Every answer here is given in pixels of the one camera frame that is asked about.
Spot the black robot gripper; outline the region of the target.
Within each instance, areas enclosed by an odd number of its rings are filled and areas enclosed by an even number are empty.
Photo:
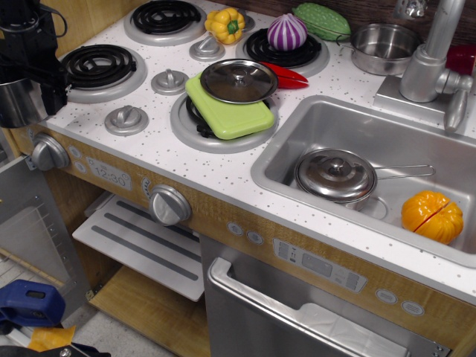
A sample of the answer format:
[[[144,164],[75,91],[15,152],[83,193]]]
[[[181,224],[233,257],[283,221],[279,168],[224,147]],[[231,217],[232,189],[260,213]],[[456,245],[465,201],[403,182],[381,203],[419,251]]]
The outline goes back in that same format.
[[[48,115],[55,115],[68,103],[71,84],[57,59],[57,39],[66,35],[68,25],[58,34],[53,16],[64,16],[40,1],[1,2],[1,83],[24,78],[40,83],[42,102]]]

